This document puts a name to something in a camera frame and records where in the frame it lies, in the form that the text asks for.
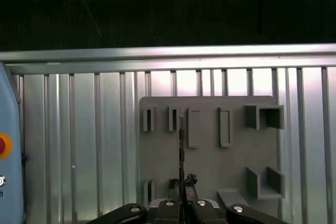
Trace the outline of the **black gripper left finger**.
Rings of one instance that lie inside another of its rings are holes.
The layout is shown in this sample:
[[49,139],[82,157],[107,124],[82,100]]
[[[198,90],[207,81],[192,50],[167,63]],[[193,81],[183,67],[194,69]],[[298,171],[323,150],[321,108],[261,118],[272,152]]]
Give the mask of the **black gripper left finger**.
[[181,223],[178,179],[169,181],[169,190],[172,198],[155,199],[148,207],[130,203],[96,218],[90,223]]

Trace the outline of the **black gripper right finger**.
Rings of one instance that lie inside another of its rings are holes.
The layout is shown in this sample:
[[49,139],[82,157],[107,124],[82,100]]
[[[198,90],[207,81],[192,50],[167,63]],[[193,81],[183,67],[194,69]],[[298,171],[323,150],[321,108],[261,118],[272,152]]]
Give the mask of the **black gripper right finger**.
[[221,209],[216,201],[199,199],[195,184],[195,174],[184,179],[184,195],[188,223],[285,223],[274,216],[258,211],[248,205],[234,203]]

